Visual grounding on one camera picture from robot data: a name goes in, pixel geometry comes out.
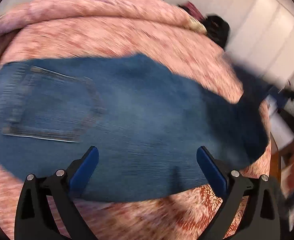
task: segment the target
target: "blue object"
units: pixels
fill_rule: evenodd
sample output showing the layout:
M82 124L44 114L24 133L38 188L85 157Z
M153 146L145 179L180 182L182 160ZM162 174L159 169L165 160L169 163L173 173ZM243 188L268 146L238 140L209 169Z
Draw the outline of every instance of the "blue object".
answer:
M198 148L196 157L197 163L215 195L224 199L228 195L228 181L216 166L215 160L203 147Z
M244 99L231 104L142 54L11 62L0 70L0 164L22 180L45 177L95 145L82 198L166 197L207 183L201 145L237 170L263 154L258 107Z
M98 149L96 147L90 147L89 151L85 159L81 160L81 165L69 180L69 195L71 197L81 196L98 164Z

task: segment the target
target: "jeans pocket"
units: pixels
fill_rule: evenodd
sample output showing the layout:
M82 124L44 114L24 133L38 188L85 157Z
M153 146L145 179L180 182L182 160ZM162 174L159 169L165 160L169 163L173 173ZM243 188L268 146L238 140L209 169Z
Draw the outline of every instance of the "jeans pocket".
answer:
M93 81L31 66L5 111L4 135L78 142L103 115Z

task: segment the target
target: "bedspread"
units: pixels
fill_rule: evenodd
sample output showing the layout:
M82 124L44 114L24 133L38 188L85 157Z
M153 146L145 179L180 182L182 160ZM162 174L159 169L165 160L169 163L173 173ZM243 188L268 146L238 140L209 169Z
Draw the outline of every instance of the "bedspread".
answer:
M0 20L0 33L23 28L3 54L0 68L6 62L32 58L115 57L139 52L236 103L242 95L241 83L222 59L223 50L199 34L193 24L183 10L162 0L34 0ZM260 113L268 130L265 103ZM265 153L241 173L255 178L269 174L270 155L269 144ZM11 239L22 185L0 166L0 226ZM192 240L202 233L222 200L204 185L142 202L74 202L101 240ZM50 203L60 231L68 235L53 201ZM245 204L244 199L227 236L235 232Z

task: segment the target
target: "red patterned fabric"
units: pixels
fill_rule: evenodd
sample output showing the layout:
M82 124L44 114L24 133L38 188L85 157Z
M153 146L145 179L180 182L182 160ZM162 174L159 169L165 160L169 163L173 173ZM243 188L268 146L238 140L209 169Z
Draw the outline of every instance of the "red patterned fabric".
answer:
M57 12L62 19L45 21L50 17L47 10L42 10L42 6L48 0L35 0L22 5L3 17L0 32L21 26L21 22L31 15L37 16L38 20L28 22L38 23L28 25L18 33L3 54L0 67L6 62L31 58L115 57L140 52L166 65L171 71L192 78L226 100L236 103L242 95L242 85L221 58L223 50L206 36L183 29L179 24L173 26L168 24L168 19L164 20L168 14L170 19L180 19L184 15L181 9L170 6L173 10L169 13L162 9L162 4L165 3L161 0L148 0L155 8L142 5L140 1L133 0L130 7L137 11L146 10L146 14L154 9L161 11L158 14L160 19L155 21L143 16L138 19L101 17L101 13L99 16L90 14L90 17L68 18L68 12L83 8L83 4L79 4L83 2L72 0L68 3L66 0L68 9ZM38 13L31 14L30 7ZM48 10L48 14L56 11L53 8L52 11ZM268 128L266 103L261 104L260 113ZM269 174L270 156L269 144L266 152L241 173L255 178ZM22 181L0 166L0 226L10 239L14 238L15 210L22 185ZM58 227L63 234L68 235L53 201L50 202ZM221 202L209 185L163 199L134 203L75 200L82 217L100 240L194 240L206 228ZM246 200L240 205L227 236L235 232L245 204Z

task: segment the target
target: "black object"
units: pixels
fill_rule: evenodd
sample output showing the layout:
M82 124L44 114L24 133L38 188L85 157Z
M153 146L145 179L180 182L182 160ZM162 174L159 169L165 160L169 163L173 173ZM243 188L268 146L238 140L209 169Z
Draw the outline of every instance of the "black object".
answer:
M209 15L201 23L207 30L208 38L225 49L230 29L229 24L218 15Z
M95 149L90 147L82 159L73 161L66 171L58 170L46 178L36 178L33 174L26 178L17 206L15 240L69 239L58 231L47 195L53 196L62 221L73 240L97 240L68 196L70 181L87 161L89 154L95 153ZM197 161L206 177L214 178L209 180L214 186L214 192L223 196L223 204L198 240L223 239L243 196L249 196L244 216L236 233L227 239L280 239L274 184L266 175L259 179L250 179L243 177L238 171L227 172L227 167L214 160L205 147L198 149ZM227 195L219 185L223 188L226 186Z

